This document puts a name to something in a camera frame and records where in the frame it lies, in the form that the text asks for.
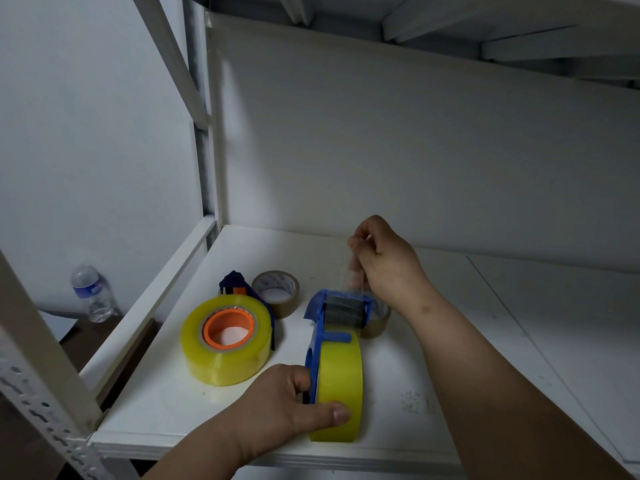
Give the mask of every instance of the white shelf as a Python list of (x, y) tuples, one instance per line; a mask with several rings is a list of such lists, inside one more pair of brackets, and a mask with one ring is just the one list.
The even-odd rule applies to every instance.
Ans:
[(640, 463), (640, 275), (470, 259), (619, 456)]
[[(430, 279), (528, 379), (608, 451), (615, 450), (589, 420), (544, 357), (524, 334), (464, 254), (418, 249)], [(180, 349), (184, 318), (217, 294), (232, 270), (251, 282), (281, 269), (300, 282), (300, 305), (278, 322), (277, 348), (268, 365), (302, 364), (312, 325), (307, 302), (321, 288), (340, 286), (348, 262), (345, 240), (226, 226), (178, 300), (92, 443), (110, 457), (158, 459), (204, 420), (236, 400), (250, 380), (212, 387), (192, 378)], [(258, 462), (281, 467), (461, 472), (451, 437), (411, 330), (393, 316), (387, 332), (362, 341), (365, 393), (360, 438), (353, 444), (313, 444), (300, 437)], [(406, 407), (408, 395), (413, 411)]]

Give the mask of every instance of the hand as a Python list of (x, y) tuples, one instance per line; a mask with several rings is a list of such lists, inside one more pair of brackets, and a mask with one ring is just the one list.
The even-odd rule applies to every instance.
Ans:
[(433, 289), (415, 250), (382, 217), (364, 220), (348, 245), (354, 254), (350, 268), (364, 268), (373, 292), (405, 317), (419, 306), (425, 289)]
[(297, 393), (310, 387), (305, 367), (277, 364), (261, 373), (240, 399), (216, 417), (234, 432), (243, 465), (302, 433), (341, 426), (349, 420), (351, 412), (342, 403), (297, 402)]

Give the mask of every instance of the bottle label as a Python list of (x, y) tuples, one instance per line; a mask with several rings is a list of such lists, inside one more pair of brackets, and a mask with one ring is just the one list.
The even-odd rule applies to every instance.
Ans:
[(100, 294), (102, 291), (102, 284), (100, 281), (96, 281), (94, 284), (85, 286), (84, 288), (74, 288), (78, 298), (91, 298)]

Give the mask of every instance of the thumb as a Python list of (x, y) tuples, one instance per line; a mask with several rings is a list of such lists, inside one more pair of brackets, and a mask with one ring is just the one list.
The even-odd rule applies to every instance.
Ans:
[(373, 241), (352, 235), (347, 241), (347, 244), (353, 251), (353, 254), (359, 259), (365, 271), (367, 271), (370, 266), (373, 266), (373, 259), (376, 258), (376, 248)]
[(351, 418), (351, 411), (342, 403), (296, 404), (293, 425), (296, 434), (341, 426)]

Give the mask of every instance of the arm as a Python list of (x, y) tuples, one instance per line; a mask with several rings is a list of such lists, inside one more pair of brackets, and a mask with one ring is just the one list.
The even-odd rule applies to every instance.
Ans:
[(382, 217), (365, 220), (349, 247), (372, 290), (418, 336), (470, 479), (632, 478), (433, 287)]
[(346, 423), (342, 403), (300, 404), (306, 368), (274, 365), (235, 403), (201, 424), (158, 461), (145, 480), (228, 480), (236, 470), (302, 433)]

